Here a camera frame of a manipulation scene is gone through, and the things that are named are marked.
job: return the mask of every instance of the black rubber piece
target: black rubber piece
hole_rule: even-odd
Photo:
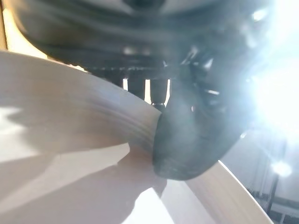
[[[167,79],[150,81],[150,99],[152,104],[163,104],[167,94]]]
[[[145,79],[132,75],[128,78],[128,91],[140,99],[145,97]]]
[[[188,180],[211,168],[240,138],[247,122],[236,114],[207,117],[192,86],[174,86],[157,125],[153,166],[163,178]]]

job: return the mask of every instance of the machine part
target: machine part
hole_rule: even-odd
[[[171,92],[157,125],[154,171],[163,178],[188,180],[213,166],[240,138],[249,119],[245,111],[230,108],[218,117],[203,112],[200,93],[190,83],[176,80]]]
[[[150,81],[151,104],[161,112],[165,108],[167,82],[167,79],[153,79]]]
[[[153,13],[161,8],[165,0],[123,0],[138,13]]]
[[[128,78],[128,91],[140,99],[145,97],[145,79],[135,75],[133,72]]]

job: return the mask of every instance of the black plastic part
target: black plastic part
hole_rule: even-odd
[[[140,99],[145,97],[145,79],[136,75],[128,78],[128,91]]]
[[[246,122],[235,114],[207,116],[192,85],[173,83],[171,93],[157,125],[154,171],[166,179],[188,180],[213,166],[240,138]]]
[[[139,12],[157,11],[165,3],[165,0],[123,0],[132,9]]]

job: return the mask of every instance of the dark blurry object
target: dark blurry object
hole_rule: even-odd
[[[163,111],[153,163],[186,180],[215,164],[252,116],[249,70],[266,55],[271,0],[7,0],[37,48],[80,65]],[[257,21],[256,11],[268,16]],[[171,97],[167,107],[167,79]]]

